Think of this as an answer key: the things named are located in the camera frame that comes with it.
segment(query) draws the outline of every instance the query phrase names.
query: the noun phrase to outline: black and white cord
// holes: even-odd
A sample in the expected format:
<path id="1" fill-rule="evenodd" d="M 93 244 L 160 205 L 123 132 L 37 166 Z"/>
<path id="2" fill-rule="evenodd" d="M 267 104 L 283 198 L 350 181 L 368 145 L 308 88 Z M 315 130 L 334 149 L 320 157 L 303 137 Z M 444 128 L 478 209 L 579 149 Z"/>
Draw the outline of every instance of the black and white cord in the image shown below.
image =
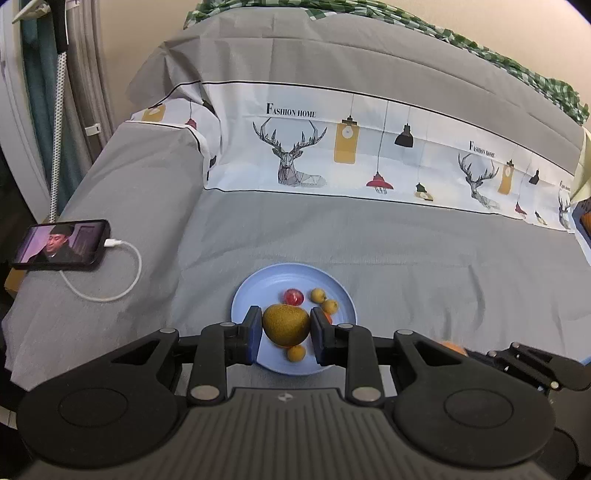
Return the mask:
<path id="1" fill-rule="evenodd" d="M 49 222 L 56 221 L 57 190 L 60 184 L 61 122 L 64 111 L 64 87 L 66 84 L 66 52 L 57 56 L 56 107 L 53 127 L 53 158 L 51 160 L 51 199 L 49 204 Z"/>

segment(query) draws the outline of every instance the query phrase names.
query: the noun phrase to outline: smartphone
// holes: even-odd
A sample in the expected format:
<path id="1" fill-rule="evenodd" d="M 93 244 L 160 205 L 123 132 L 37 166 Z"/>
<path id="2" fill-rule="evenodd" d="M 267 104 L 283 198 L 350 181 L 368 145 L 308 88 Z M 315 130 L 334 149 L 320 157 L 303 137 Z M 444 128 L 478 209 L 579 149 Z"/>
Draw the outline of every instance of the smartphone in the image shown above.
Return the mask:
<path id="1" fill-rule="evenodd" d="M 107 220 L 32 225 L 11 264 L 18 270 L 92 270 L 105 254 Z"/>

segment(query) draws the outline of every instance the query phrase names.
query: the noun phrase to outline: red tomato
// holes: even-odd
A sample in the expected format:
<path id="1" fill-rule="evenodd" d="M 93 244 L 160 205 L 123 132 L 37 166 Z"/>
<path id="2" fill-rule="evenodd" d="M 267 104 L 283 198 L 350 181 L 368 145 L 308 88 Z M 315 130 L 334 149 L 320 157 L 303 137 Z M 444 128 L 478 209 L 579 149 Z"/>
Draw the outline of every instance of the red tomato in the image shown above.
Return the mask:
<path id="1" fill-rule="evenodd" d="M 294 307 L 298 307 L 302 303 L 304 303 L 304 294 L 300 292 L 297 288 L 289 288 L 283 294 L 283 303 L 287 305 L 293 305 Z"/>

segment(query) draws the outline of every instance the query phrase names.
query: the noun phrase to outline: green checkered blanket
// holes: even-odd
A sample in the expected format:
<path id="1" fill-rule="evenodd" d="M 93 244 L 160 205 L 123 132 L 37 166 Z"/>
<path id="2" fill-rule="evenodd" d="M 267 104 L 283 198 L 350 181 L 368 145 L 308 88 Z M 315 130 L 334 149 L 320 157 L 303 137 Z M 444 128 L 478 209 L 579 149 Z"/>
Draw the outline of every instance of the green checkered blanket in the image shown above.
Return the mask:
<path id="1" fill-rule="evenodd" d="M 544 95 L 579 125 L 583 125 L 589 117 L 589 106 L 587 104 L 583 106 L 579 103 L 579 94 L 568 83 L 542 77 L 542 75 L 525 68 L 515 60 L 483 47 L 475 41 L 452 32 L 448 28 L 436 27 L 419 17 L 405 12 L 401 8 L 392 7 L 375 0 L 204 0 L 194 11 L 189 12 L 184 27 L 187 28 L 231 8 L 241 7 L 296 7 L 304 8 L 313 20 L 328 15 L 347 13 L 402 25 L 455 47 L 463 48 L 506 70 L 513 77 L 518 78 L 536 92 Z"/>

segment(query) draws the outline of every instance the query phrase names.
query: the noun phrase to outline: teal curtain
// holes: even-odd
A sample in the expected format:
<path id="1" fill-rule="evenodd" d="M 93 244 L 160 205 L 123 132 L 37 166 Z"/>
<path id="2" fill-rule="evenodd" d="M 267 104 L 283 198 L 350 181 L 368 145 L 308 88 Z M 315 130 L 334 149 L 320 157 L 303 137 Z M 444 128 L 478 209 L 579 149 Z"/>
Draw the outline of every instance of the teal curtain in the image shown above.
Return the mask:
<path id="1" fill-rule="evenodd" d="M 21 0 L 24 6 L 27 0 Z M 22 56 L 33 127 L 48 188 L 51 187 L 54 104 L 56 99 L 57 50 L 51 15 L 21 22 Z M 61 213 L 83 174 L 64 112 L 61 138 L 60 185 L 57 210 Z"/>

